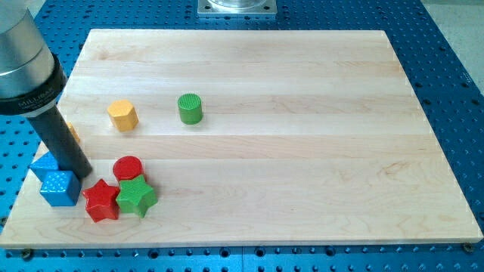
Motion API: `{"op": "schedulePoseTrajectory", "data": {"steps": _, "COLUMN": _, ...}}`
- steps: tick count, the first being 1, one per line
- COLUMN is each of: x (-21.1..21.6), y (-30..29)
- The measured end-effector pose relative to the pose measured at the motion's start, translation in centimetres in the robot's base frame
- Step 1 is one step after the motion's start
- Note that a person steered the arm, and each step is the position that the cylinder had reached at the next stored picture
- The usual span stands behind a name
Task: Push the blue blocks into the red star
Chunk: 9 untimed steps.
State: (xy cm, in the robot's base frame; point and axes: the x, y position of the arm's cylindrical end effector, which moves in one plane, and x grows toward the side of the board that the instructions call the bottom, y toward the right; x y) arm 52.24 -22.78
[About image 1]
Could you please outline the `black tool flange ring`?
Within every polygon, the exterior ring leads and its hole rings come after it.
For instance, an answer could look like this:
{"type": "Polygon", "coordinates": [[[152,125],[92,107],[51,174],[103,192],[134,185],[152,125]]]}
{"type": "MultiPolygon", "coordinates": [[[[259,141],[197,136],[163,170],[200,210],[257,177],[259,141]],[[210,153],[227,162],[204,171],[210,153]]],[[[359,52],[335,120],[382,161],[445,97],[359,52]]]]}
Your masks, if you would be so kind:
{"type": "Polygon", "coordinates": [[[36,115],[55,101],[67,83],[67,76],[56,54],[51,75],[37,88],[12,98],[1,98],[1,115],[36,115]]]}

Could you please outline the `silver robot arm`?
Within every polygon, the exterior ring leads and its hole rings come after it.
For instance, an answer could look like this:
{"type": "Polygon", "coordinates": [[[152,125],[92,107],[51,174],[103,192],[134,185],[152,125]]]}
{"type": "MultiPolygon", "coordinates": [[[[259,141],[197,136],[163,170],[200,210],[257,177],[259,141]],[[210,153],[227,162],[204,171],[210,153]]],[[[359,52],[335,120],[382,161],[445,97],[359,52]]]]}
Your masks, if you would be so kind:
{"type": "Polygon", "coordinates": [[[92,167],[60,114],[56,100],[67,83],[29,9],[1,2],[1,114],[26,118],[60,169],[77,178],[92,167]]]}

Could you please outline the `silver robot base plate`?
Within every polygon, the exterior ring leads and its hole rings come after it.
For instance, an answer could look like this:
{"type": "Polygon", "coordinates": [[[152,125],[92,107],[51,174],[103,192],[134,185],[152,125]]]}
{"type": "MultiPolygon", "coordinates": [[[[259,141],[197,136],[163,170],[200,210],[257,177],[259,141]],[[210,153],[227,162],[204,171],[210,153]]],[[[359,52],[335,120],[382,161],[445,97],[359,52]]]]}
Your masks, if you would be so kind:
{"type": "Polygon", "coordinates": [[[197,13],[203,16],[276,15],[276,0],[197,0],[197,13]]]}

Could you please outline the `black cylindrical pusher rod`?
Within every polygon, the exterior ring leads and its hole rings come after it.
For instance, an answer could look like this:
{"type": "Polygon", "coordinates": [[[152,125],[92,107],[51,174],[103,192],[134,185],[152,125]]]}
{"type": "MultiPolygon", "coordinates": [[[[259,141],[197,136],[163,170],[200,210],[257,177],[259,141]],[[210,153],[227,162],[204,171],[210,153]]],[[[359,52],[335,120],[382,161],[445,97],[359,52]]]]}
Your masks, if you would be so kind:
{"type": "Polygon", "coordinates": [[[92,172],[87,156],[56,106],[29,113],[26,118],[57,160],[61,170],[72,171],[79,179],[92,172]]]}

